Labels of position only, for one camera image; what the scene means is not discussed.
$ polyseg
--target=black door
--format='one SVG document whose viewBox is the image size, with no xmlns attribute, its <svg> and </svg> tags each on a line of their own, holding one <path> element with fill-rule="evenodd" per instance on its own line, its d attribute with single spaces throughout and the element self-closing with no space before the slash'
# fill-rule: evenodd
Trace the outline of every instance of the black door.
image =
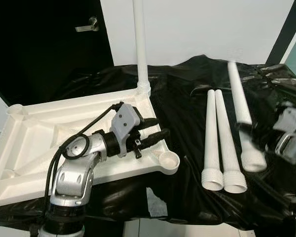
<svg viewBox="0 0 296 237">
<path fill-rule="evenodd" d="M 99 31 L 76 32 L 97 17 Z M 0 2 L 0 96 L 48 102 L 73 70 L 112 66 L 100 0 Z"/>
</svg>

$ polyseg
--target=white tray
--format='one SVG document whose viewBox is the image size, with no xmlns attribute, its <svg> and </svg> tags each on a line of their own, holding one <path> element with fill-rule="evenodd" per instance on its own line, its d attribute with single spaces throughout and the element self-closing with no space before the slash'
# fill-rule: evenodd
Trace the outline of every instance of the white tray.
<svg viewBox="0 0 296 237">
<path fill-rule="evenodd" d="M 44 104 L 13 105 L 0 136 L 0 206 L 42 197 L 49 163 L 58 147 L 76 134 L 110 105 L 123 101 L 136 106 L 143 118 L 155 118 L 149 97 L 136 89 L 92 95 Z M 109 112 L 85 134 L 109 131 L 115 111 Z M 143 130 L 142 136 L 160 131 L 159 125 Z M 161 171 L 174 174 L 179 157 L 170 152 L 164 140 L 142 151 L 113 156 L 94 168 L 93 184 Z"/>
</svg>

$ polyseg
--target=white cylindrical tube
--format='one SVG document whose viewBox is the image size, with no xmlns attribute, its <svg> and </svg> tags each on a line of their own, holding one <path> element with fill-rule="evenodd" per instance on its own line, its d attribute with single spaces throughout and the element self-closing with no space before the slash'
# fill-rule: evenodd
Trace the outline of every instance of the white cylindrical tube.
<svg viewBox="0 0 296 237">
<path fill-rule="evenodd" d="M 243 193 L 247 190 L 247 183 L 245 176 L 240 171 L 221 90 L 215 91 L 215 99 L 222 151 L 224 189 L 229 193 Z"/>
<path fill-rule="evenodd" d="M 237 122 L 252 124 L 250 111 L 235 62 L 228 62 L 228 72 Z M 240 131 L 239 136 L 242 148 L 241 161 L 244 170 L 248 172 L 259 172 L 266 169 L 264 153 L 253 146 L 249 135 Z"/>
<path fill-rule="evenodd" d="M 139 93 L 148 93 L 150 96 L 150 83 L 148 80 L 148 69 L 146 62 L 146 40 L 143 0 L 133 0 L 135 39 L 137 52 L 137 69 Z"/>
<path fill-rule="evenodd" d="M 208 190 L 218 191 L 223 188 L 223 177 L 219 165 L 214 90 L 209 90 L 207 92 L 205 129 L 205 153 L 204 169 L 202 171 L 202 186 Z"/>
</svg>

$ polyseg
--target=white pole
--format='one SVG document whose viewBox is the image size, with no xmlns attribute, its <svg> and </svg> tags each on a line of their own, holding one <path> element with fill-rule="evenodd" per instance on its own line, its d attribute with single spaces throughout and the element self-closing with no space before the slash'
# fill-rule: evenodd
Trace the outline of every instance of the white pole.
<svg viewBox="0 0 296 237">
<path fill-rule="evenodd" d="M 250 111 L 235 62 L 228 62 L 228 72 L 237 122 L 252 124 Z M 241 161 L 244 170 L 248 172 L 259 172 L 266 169 L 264 153 L 253 146 L 249 135 L 240 131 L 239 136 L 242 148 Z"/>
<path fill-rule="evenodd" d="M 218 191 L 223 188 L 223 177 L 219 165 L 215 92 L 207 92 L 206 133 L 204 169 L 202 171 L 202 186 L 205 189 Z"/>
<path fill-rule="evenodd" d="M 146 62 L 146 42 L 145 42 L 145 22 L 143 0 L 133 0 L 135 38 L 137 52 L 137 69 L 139 93 L 148 93 L 150 96 L 150 83 L 148 80 L 148 70 Z"/>
<path fill-rule="evenodd" d="M 247 190 L 247 183 L 245 176 L 240 171 L 221 90 L 215 91 L 215 98 L 222 150 L 224 189 L 229 193 L 243 193 Z"/>
</svg>

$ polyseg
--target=black plastic sheet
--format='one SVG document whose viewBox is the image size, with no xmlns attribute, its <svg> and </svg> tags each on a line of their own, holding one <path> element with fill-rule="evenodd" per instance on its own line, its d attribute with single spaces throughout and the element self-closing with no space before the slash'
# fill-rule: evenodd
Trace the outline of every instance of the black plastic sheet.
<svg viewBox="0 0 296 237">
<path fill-rule="evenodd" d="M 266 65 L 237 64 L 253 121 L 273 124 L 277 103 L 291 101 L 296 106 L 296 77 L 285 66 L 268 72 Z M 267 154 L 267 170 L 245 174 L 248 190 L 230 194 L 202 188 L 207 91 L 221 89 L 240 158 L 241 146 L 227 71 L 227 62 L 197 56 L 177 66 L 149 66 L 151 103 L 161 128 L 169 128 L 166 140 L 180 156 L 176 174 L 160 172 L 93 186 L 87 208 L 88 219 L 127 221 L 149 218 L 146 187 L 167 204 L 171 223 L 216 225 L 222 222 L 252 230 L 274 227 L 291 215 L 288 197 L 296 196 L 296 165 Z M 54 100 L 135 88 L 136 65 L 112 67 L 99 73 L 79 69 L 58 91 Z M 0 226 L 28 230 L 42 211 L 42 199 L 0 207 Z"/>
</svg>

